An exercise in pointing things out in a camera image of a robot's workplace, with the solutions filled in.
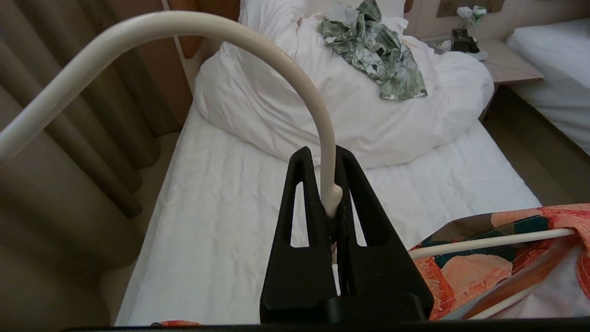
black clip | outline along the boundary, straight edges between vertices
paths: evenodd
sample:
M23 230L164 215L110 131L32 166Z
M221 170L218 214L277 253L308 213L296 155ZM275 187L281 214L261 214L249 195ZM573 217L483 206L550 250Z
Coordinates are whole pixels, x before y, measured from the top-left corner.
M308 248L290 245L295 189L303 182ZM262 323L389 323L424 320L432 294L391 226L352 153L336 151L335 182L343 199L328 220L317 192L312 155L291 157L277 230L260 299ZM366 247L356 242L351 196ZM336 241L336 295L330 245Z

white bedding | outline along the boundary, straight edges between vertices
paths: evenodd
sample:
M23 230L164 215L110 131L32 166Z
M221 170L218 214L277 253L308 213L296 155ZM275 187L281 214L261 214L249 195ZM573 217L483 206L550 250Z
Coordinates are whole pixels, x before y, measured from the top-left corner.
M257 323L286 170L191 109L116 324ZM479 123L366 175L407 248L457 218L539 206ZM295 244L302 217L297 204Z
M590 19L518 28L506 44L545 74L511 88L590 154Z
M375 82L325 47L317 32L322 18L307 16L315 1L242 0L240 23L274 42L310 77L330 113L336 142L353 152L363 168L412 161L477 122L494 90L479 61L459 52L439 56L416 38L403 36L428 96L380 99ZM383 22L394 30L396 22L404 21L397 19ZM195 86L199 112L218 128L283 160L308 146L319 164L319 137L307 108L259 58L223 43L201 66Z

gray curtain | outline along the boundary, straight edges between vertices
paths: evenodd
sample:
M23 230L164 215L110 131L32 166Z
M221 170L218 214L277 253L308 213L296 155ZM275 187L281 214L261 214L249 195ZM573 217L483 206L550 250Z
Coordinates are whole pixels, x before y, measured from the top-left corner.
M101 0L0 1L0 129L101 30ZM0 163L0 327L51 331L109 323L98 276L130 264L128 217L155 135L180 129L133 51L108 67L14 159Z

bedside table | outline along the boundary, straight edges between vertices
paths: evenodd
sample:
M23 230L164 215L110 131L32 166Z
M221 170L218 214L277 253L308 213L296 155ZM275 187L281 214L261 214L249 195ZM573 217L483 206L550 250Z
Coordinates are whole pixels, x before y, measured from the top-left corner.
M542 80L543 73L514 52L499 39L483 39L480 48L488 52L488 59L482 61L494 79L494 95L498 86ZM486 116L487 109L494 99L492 95L486 108L481 112L480 121Z

mattress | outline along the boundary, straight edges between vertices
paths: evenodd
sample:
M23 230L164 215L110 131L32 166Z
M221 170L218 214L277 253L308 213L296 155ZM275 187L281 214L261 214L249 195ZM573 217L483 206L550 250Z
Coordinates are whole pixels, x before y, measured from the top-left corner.
M192 108L116 324L259 322L286 171ZM539 206L478 122L451 144L366 176L406 248L457 218ZM294 246L306 241L302 201Z
M545 74L511 88L590 154L590 19L518 28L506 44Z

